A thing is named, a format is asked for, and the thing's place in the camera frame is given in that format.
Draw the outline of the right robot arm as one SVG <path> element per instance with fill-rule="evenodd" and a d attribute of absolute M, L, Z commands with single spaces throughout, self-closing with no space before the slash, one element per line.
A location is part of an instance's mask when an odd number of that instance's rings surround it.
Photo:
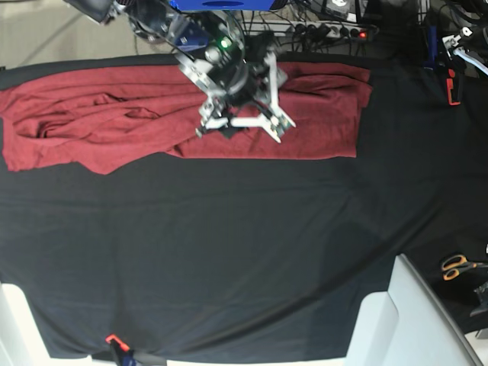
<path fill-rule="evenodd" d="M 206 96 L 198 136 L 261 128 L 279 142 L 295 122 L 279 105 L 287 74 L 278 67 L 273 32 L 248 35 L 231 11 L 183 12 L 170 1 L 71 1 L 99 24 L 126 15 L 134 35 L 167 43 L 181 72 Z"/>

